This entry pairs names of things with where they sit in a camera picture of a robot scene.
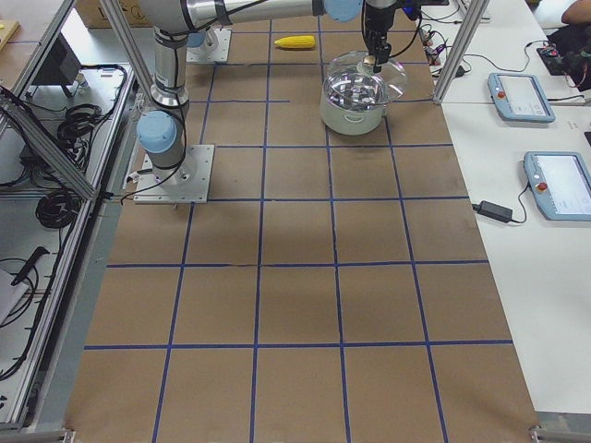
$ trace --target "grid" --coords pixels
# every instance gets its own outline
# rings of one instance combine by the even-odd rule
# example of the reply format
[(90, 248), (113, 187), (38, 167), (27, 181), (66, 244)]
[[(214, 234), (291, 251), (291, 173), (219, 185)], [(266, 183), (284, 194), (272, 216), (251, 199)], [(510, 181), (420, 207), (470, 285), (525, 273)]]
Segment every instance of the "grid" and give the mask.
[[(402, 60), (424, 79), (406, 102), (341, 137), (318, 123), (317, 86), (333, 53), (362, 48), (355, 25), (335, 26), (236, 27), (227, 66), (189, 73), (189, 142), (217, 142), (210, 200), (124, 208), (67, 418), (81, 441), (528, 440), (535, 416), (422, 50)], [(395, 28), (403, 46), (412, 24)], [(273, 49), (302, 32), (317, 52)], [(88, 387), (113, 366), (124, 375)], [(138, 371), (141, 395), (97, 406)]]

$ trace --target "table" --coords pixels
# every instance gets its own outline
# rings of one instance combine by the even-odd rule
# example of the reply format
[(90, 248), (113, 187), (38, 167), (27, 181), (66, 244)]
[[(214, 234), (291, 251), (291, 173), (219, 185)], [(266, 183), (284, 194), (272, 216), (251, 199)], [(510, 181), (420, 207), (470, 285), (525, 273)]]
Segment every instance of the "table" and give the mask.
[[(526, 179), (521, 160), (529, 150), (575, 150), (591, 165), (591, 109), (555, 107), (545, 127), (510, 126), (493, 105), (444, 103), (443, 110), (468, 193), (514, 208)], [(478, 227), (503, 308), (538, 412), (591, 413), (591, 341), (587, 222), (547, 221), (531, 192), (527, 223), (511, 226), (478, 217)]]
[[(448, 6), (426, 7), (425, 12), (430, 17), (442, 18), (449, 16), (456, 9), (455, 1), (451, 0)], [(530, 42), (537, 42), (527, 48), (531, 61), (524, 73), (537, 76), (546, 96), (550, 99), (579, 94), (577, 89), (569, 86), (570, 80), (567, 77), (551, 76), (537, 55), (536, 48), (543, 44), (539, 41), (546, 40), (546, 35), (534, 19), (525, 1), (490, 0), (488, 11), (491, 21), (480, 24), (468, 47), (468, 54), (484, 55), (504, 69), (521, 70), (527, 62), (524, 47)], [(448, 39), (448, 45), (453, 45), (460, 25), (449, 22), (456, 19), (461, 20), (461, 14), (456, 13), (446, 18), (443, 20), (445, 23), (430, 20), (424, 20), (424, 23), (431, 24), (434, 30)], [(440, 43), (441, 39), (436, 38), (435, 44)], [(487, 87), (488, 74), (501, 71), (480, 57), (467, 56), (464, 59), (472, 67), (472, 71), (452, 82), (443, 101), (448, 103), (490, 103), (490, 93)], [(575, 102), (581, 104), (582, 100), (579, 99)], [(572, 104), (572, 101), (555, 104), (568, 103)]]

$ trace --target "metal bracket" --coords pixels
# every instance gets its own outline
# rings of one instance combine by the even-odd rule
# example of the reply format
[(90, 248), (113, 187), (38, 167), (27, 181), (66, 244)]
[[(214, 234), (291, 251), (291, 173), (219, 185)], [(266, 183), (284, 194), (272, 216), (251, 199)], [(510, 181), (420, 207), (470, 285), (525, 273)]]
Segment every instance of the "metal bracket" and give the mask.
[[(153, 174), (141, 175), (138, 189), (154, 188), (138, 192), (134, 201), (138, 204), (177, 204), (177, 203), (206, 203), (210, 191), (211, 166), (213, 164), (213, 145), (194, 145), (187, 148), (187, 156), (197, 162), (197, 171), (190, 180), (182, 185), (157, 186)], [(150, 158), (146, 156), (143, 169), (152, 167)]]
[(555, 432), (533, 427), (529, 430), (529, 435), (534, 443), (553, 441), (556, 443), (591, 443), (591, 435), (576, 434), (574, 432)]
[(0, 435), (2, 443), (74, 443), (76, 433), (67, 429), (49, 432), (18, 432)]
[(187, 63), (193, 65), (211, 65), (214, 63), (227, 63), (230, 54), (230, 40), (232, 31), (227, 29), (213, 29), (217, 45), (214, 44), (210, 49), (208, 38), (198, 48), (187, 48)]

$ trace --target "power adapter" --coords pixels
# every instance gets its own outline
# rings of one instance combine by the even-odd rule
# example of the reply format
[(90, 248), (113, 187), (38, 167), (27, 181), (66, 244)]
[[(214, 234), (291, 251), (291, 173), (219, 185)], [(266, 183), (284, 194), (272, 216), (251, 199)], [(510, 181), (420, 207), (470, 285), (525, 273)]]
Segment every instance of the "power adapter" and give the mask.
[(495, 205), (486, 200), (482, 200), (479, 205), (472, 205), (472, 208), (476, 213), (489, 217), (490, 219), (498, 220), (499, 222), (508, 223), (513, 221), (513, 210), (504, 206)]

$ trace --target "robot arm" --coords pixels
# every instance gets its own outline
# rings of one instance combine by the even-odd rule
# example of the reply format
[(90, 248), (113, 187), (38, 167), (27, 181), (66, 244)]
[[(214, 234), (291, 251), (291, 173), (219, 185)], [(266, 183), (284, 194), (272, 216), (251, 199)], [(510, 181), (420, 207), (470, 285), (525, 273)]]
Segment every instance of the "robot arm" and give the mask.
[(155, 27), (156, 65), (152, 98), (165, 108), (188, 102), (185, 89), (187, 35), (213, 23), (231, 25), (276, 18), (321, 16), (355, 18), (362, 0), (140, 0)]
[(374, 57), (375, 72), (380, 72), (380, 65), (390, 58), (392, 46), (388, 43), (388, 30), (394, 24), (399, 4), (399, 0), (366, 0), (362, 33), (369, 56)]

